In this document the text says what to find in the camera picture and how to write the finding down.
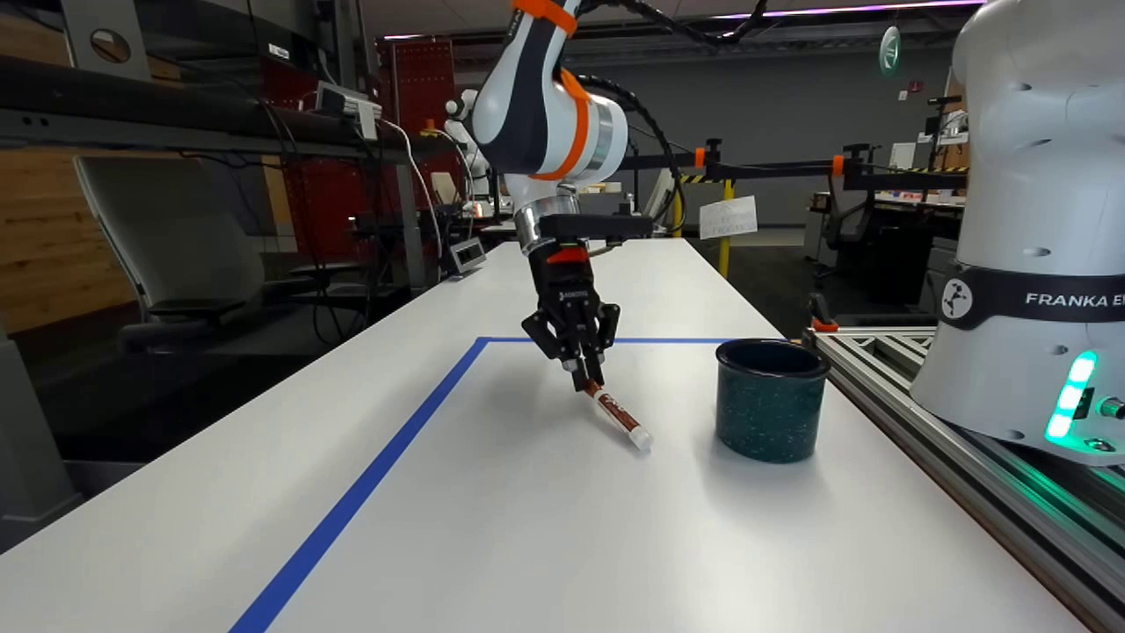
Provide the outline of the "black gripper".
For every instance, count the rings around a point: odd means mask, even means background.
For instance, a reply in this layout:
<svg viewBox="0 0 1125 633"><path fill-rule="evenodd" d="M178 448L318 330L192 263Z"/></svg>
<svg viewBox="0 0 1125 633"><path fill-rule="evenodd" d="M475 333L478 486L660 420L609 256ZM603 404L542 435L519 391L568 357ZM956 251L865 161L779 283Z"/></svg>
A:
<svg viewBox="0 0 1125 633"><path fill-rule="evenodd" d="M529 256L537 309L524 320L533 340L562 360L572 391L605 387L603 357L617 345L623 309L595 290L583 244L549 244Z"/></svg>

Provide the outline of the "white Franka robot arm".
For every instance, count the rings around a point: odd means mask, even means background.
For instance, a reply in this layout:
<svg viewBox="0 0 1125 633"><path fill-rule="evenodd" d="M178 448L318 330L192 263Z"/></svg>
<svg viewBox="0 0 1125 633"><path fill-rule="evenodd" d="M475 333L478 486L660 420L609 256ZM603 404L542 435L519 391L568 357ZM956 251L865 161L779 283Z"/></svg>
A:
<svg viewBox="0 0 1125 633"><path fill-rule="evenodd" d="M603 0L509 0L472 139L533 246L613 175L625 113L558 66ZM1107 469L1125 448L1125 0L988 0L956 37L972 123L956 268L912 396L959 430Z"/></svg>

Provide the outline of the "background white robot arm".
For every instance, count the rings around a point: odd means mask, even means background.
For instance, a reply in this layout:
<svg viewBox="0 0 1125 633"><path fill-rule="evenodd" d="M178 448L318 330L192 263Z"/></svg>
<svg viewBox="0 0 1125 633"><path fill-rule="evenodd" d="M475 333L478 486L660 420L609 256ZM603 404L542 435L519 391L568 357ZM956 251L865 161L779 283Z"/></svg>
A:
<svg viewBox="0 0 1125 633"><path fill-rule="evenodd" d="M475 99L478 99L478 92L466 88L459 99L447 101L444 139L453 144L453 150L466 164L468 211L475 217L492 217L495 215L492 168L489 168L489 160L481 154L478 140L468 130L468 117L472 117Z"/></svg>

